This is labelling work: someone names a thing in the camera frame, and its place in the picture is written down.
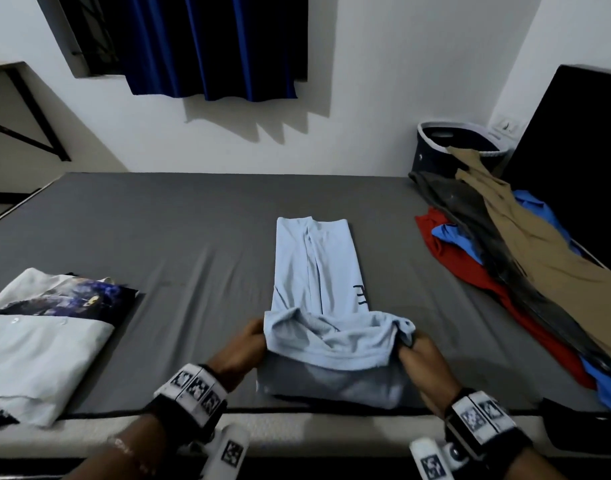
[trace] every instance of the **blue curtain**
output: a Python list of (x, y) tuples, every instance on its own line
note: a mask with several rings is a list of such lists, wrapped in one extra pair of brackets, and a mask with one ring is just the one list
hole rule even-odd
[(296, 98), (308, 0), (99, 2), (134, 94)]

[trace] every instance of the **laundry basket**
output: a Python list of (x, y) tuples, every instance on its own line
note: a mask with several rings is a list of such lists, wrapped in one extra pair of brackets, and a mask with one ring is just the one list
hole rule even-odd
[(457, 169), (468, 169), (448, 153), (447, 147), (472, 148), (481, 153), (484, 166), (492, 171), (508, 153), (509, 146), (490, 130), (472, 123), (426, 121), (417, 126), (417, 150), (413, 171), (429, 171), (454, 178)]

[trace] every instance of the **headboard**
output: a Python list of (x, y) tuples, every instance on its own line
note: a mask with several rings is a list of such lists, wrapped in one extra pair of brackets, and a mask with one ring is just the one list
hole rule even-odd
[(560, 66), (502, 179), (547, 202), (611, 269), (611, 73)]

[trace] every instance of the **wall socket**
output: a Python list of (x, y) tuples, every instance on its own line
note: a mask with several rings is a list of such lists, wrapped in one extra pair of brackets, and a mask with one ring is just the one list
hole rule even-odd
[(497, 116), (496, 122), (493, 124), (493, 129), (511, 139), (519, 139), (521, 135), (521, 123), (503, 114)]

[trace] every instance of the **qr code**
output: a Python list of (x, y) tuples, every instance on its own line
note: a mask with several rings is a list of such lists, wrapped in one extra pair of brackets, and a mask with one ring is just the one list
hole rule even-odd
[(186, 371), (181, 371), (172, 380), (172, 384), (183, 389), (185, 385), (188, 383), (188, 381), (192, 379), (193, 377), (194, 377), (194, 374), (190, 374), (189, 372), (186, 372)]
[(221, 460), (225, 461), (231, 467), (236, 468), (239, 464), (239, 460), (241, 460), (242, 454), (243, 447), (232, 440), (228, 440), (227, 445), (225, 445), (225, 450), (223, 450), (223, 454), (221, 455)]
[(194, 397), (194, 399), (198, 401), (207, 392), (208, 389), (210, 389), (210, 386), (207, 385), (203, 381), (203, 379), (197, 377), (191, 382), (186, 391), (189, 392), (192, 397)]
[(497, 406), (494, 401), (490, 399), (488, 401), (483, 401), (479, 403), (479, 407), (483, 412), (486, 413), (487, 417), (490, 419), (499, 419), (503, 417), (503, 412), (501, 411), (499, 406)]
[(476, 433), (479, 429), (488, 424), (484, 417), (481, 416), (481, 413), (475, 408), (470, 408), (461, 413), (461, 419), (473, 433)]
[(436, 480), (446, 476), (446, 471), (443, 469), (439, 457), (435, 454), (422, 458), (422, 466), (428, 480)]
[(216, 409), (221, 404), (221, 399), (216, 395), (216, 392), (210, 391), (205, 395), (203, 401), (201, 401), (201, 407), (207, 413), (208, 416), (212, 416)]

